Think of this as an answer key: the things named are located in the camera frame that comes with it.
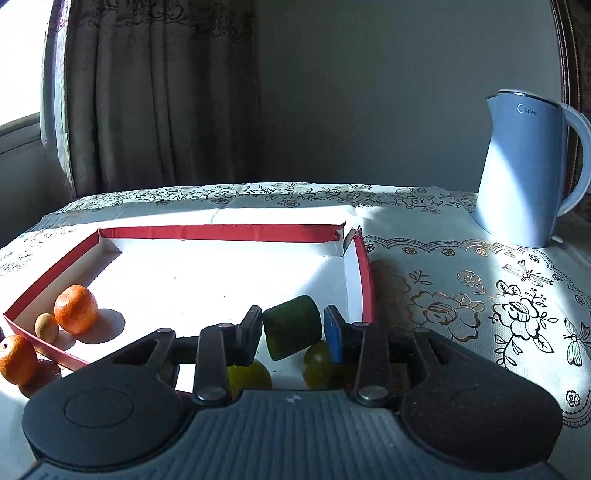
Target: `blue kettle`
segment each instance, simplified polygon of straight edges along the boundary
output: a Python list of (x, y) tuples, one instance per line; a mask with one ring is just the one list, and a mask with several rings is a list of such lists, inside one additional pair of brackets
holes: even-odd
[[(571, 106), (519, 90), (502, 89), (486, 101), (493, 129), (473, 218), (501, 242), (542, 248), (557, 217), (589, 188), (591, 124)], [(581, 139), (583, 167), (562, 200), (569, 126)]]

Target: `green block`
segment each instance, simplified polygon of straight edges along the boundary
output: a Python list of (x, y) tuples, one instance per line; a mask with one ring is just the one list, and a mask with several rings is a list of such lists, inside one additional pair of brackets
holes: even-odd
[(293, 355), (322, 339), (320, 312), (308, 295), (265, 310), (262, 322), (273, 360)]

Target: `gray wall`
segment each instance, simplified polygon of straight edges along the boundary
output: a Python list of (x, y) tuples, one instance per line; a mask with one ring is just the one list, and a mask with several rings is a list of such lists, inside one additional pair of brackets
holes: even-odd
[(39, 123), (0, 135), (0, 248), (67, 203), (63, 172), (41, 142)]
[(258, 0), (270, 180), (476, 191), (500, 88), (560, 100), (548, 0)]

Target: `tablecloth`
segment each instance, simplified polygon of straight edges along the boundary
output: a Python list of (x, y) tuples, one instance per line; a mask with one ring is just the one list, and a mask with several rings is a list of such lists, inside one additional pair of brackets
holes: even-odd
[[(568, 478), (588, 480), (591, 225), (566, 215), (548, 247), (515, 247), (474, 223), (475, 200), (474, 194), (437, 187), (289, 182), (87, 197), (47, 215), (0, 249), (0, 309), (98, 226), (360, 226), (374, 275), (376, 321), (429, 327), (546, 388), (563, 412), (550, 461)], [(26, 397), (4, 379), (0, 390), (0, 421), (8, 426), (0, 433), (2, 468), (15, 478), (33, 461), (20, 431)], [(499, 445), (491, 455), (502, 451)]]

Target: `window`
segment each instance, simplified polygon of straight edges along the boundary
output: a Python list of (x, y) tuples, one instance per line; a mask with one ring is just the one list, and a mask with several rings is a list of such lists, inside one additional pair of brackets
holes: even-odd
[(51, 0), (8, 0), (0, 8), (0, 125), (37, 113)]

